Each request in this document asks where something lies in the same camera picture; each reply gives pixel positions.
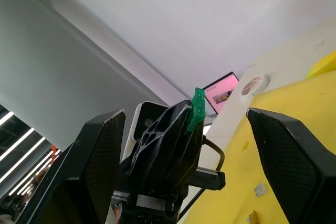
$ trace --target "pink screen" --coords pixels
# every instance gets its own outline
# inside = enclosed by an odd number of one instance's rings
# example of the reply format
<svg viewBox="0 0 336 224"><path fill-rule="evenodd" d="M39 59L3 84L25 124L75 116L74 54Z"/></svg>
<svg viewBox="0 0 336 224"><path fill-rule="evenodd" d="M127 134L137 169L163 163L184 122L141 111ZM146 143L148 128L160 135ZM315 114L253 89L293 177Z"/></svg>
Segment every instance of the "pink screen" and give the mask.
<svg viewBox="0 0 336 224"><path fill-rule="evenodd" d="M205 89L205 96L217 113L222 110L237 84L237 78L234 74L231 74Z"/></svg>

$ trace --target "yellow surface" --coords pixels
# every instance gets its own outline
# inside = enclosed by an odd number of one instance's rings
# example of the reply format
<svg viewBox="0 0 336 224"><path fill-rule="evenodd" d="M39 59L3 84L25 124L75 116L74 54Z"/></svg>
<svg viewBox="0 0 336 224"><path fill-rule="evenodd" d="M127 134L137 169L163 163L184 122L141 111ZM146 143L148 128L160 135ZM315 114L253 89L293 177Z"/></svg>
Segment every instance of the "yellow surface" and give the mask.
<svg viewBox="0 0 336 224"><path fill-rule="evenodd" d="M336 69L336 50L317 62L308 72L307 79Z"/></svg>
<svg viewBox="0 0 336 224"><path fill-rule="evenodd" d="M333 153L336 153L336 71L256 96L251 107L275 111L301 120ZM222 171L226 186L206 191L191 209L186 224L247 223L255 210L260 224L288 223L261 167L249 122L244 117L225 149ZM264 182L267 194L256 197Z"/></svg>

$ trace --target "black cable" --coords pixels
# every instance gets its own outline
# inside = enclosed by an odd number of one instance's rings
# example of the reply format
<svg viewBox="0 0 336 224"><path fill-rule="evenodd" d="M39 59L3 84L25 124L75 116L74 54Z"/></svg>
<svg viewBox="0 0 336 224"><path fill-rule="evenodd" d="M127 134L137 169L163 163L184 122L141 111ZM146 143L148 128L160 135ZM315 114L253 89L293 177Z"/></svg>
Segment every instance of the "black cable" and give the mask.
<svg viewBox="0 0 336 224"><path fill-rule="evenodd" d="M213 149L214 151L216 151L219 154L220 158L219 158L219 162L218 162L218 165L216 167L216 170L220 171L222 169L223 164L224 164L224 159L225 159L224 152L217 145L215 145L213 142L211 142L209 139L207 139L205 136L203 136L203 144L209 146L211 149ZM195 201L198 200L198 198L202 195L202 193L204 191L205 191L204 188L199 190L197 192L197 194L194 196L194 198L188 203L188 205L186 205L186 207L182 210L182 212L180 213L180 215L178 217L178 220L177 220L178 222L188 212L188 210L191 208L191 206L195 203Z"/></svg>

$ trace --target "camera lens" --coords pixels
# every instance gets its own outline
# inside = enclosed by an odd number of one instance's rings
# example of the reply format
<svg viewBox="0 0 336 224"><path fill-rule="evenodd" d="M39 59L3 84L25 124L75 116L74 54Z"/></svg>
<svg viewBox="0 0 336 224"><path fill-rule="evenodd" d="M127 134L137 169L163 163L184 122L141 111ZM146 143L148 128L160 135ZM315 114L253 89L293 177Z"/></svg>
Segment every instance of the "camera lens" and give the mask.
<svg viewBox="0 0 336 224"><path fill-rule="evenodd" d="M151 126L152 123L153 123L153 120L152 120L152 119L146 119L146 120L145 120L145 126L146 126L146 127Z"/></svg>

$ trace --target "green plastic piece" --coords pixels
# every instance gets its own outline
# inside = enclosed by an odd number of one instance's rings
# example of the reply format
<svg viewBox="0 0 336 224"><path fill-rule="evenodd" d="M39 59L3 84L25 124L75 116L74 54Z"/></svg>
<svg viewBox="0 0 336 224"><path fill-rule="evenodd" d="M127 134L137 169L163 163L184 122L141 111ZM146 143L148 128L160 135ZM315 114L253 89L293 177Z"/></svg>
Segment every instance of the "green plastic piece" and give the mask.
<svg viewBox="0 0 336 224"><path fill-rule="evenodd" d="M193 132L196 126L205 119L205 93L203 89L195 89L195 95L191 103L193 107L188 115L187 127L189 132Z"/></svg>

